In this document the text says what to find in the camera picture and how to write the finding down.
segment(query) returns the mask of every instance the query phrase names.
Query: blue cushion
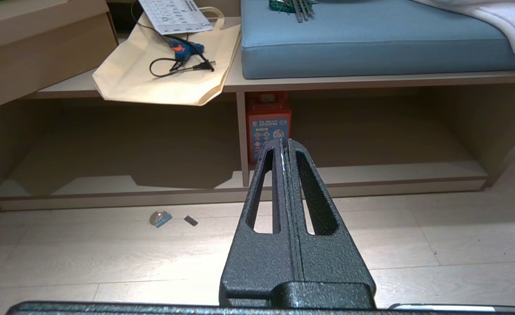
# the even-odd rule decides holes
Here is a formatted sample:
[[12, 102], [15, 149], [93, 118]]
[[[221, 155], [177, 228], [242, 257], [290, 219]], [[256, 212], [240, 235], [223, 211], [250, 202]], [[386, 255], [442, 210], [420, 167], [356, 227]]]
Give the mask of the blue cushion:
[[312, 21], [242, 0], [245, 78], [515, 70], [504, 34], [411, 0], [320, 0]]

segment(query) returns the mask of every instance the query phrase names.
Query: red box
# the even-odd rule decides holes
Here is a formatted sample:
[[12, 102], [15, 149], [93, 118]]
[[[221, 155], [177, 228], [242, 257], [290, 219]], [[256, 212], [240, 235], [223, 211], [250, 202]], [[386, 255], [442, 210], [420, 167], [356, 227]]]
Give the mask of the red box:
[[256, 163], [261, 147], [274, 139], [291, 137], [291, 108], [287, 92], [246, 93], [248, 160]]

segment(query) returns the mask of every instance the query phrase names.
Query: white towel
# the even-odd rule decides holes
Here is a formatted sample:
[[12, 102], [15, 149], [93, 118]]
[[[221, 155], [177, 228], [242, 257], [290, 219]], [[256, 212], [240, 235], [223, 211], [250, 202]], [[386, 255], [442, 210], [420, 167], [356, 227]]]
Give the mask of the white towel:
[[501, 30], [515, 53], [515, 0], [413, 0], [483, 20]]

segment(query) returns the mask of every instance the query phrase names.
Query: blue glue gun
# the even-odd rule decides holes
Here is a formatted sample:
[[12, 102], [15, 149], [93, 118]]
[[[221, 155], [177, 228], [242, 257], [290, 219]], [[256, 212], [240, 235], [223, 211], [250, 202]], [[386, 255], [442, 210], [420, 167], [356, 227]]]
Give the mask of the blue glue gun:
[[[199, 53], [203, 53], [205, 50], [205, 46], [202, 44], [196, 44], [195, 42], [190, 42], [199, 50]], [[185, 42], [180, 42], [176, 39], [170, 39], [170, 45], [172, 45], [172, 50], [174, 51], [174, 59], [187, 61], [192, 55], [198, 54], [197, 51], [194, 51], [193, 48], [186, 44]]]

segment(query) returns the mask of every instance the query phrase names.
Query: wire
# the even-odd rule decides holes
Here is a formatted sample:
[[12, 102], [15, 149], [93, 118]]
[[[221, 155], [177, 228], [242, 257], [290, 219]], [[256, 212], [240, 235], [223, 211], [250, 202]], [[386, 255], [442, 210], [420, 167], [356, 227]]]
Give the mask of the wire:
[[[193, 66], [192, 68], [186, 68], [186, 69], [178, 70], [177, 68], [182, 66], [184, 61], [176, 60], [176, 59], [172, 59], [172, 58], [158, 58], [158, 59], [153, 60], [151, 62], [151, 65], [149, 66], [149, 71], [151, 72], [151, 74], [153, 74], [156, 77], [166, 77], [166, 76], [169, 76], [169, 75], [172, 75], [172, 74], [177, 74], [179, 72], [183, 72], [184, 70], [211, 70], [211, 71], [215, 71], [215, 68], [213, 67], [212, 62], [209, 62], [209, 60], [207, 58], [205, 58], [205, 56], [203, 56], [203, 53], [200, 52], [199, 49], [197, 49], [192, 42], [188, 42], [189, 33], [186, 33], [187, 34], [186, 35], [186, 39], [179, 38], [178, 36], [173, 36], [173, 35], [163, 35], [163, 34], [160, 34], [156, 29], [152, 28], [151, 26], [147, 26], [147, 25], [143, 25], [143, 24], [139, 23], [139, 21], [137, 20], [137, 18], [135, 18], [135, 15], [133, 14], [133, 6], [137, 2], [139, 2], [139, 0], [133, 1], [131, 3], [131, 8], [130, 8], [131, 18], [133, 18], [133, 20], [135, 21], [135, 23], [137, 25], [139, 25], [142, 28], [148, 28], [149, 30], [152, 30], [153, 32], [155, 32], [156, 34], [161, 36], [162, 39], [166, 42], [166, 44], [168, 44], [168, 46], [170, 48], [172, 48], [172, 44], [170, 43], [170, 38], [175, 39], [175, 40], [177, 40], [179, 42], [183, 42], [184, 44], [190, 46], [190, 48], [192, 48], [193, 51], [196, 52], [197, 55], [199, 55], [200, 58], [203, 60], [202, 63], [200, 63], [200, 64], [198, 64], [196, 66]], [[154, 74], [153, 71], [152, 71], [153, 64], [155, 64], [158, 61], [162, 61], [162, 60], [172, 60], [172, 61], [175, 61], [176, 63], [174, 64], [174, 66], [172, 66], [170, 73], [168, 73], [168, 74], [161, 74], [161, 75]]]

